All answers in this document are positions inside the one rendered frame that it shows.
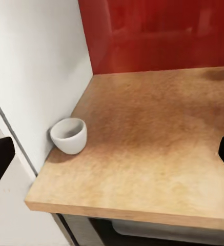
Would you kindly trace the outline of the coffee cup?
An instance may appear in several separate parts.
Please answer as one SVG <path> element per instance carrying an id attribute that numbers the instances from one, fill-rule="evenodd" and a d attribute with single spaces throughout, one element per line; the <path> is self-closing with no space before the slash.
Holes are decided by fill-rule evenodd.
<path id="1" fill-rule="evenodd" d="M 67 118 L 56 123 L 48 134 L 61 151 L 77 154 L 85 147 L 87 126 L 79 118 Z"/>

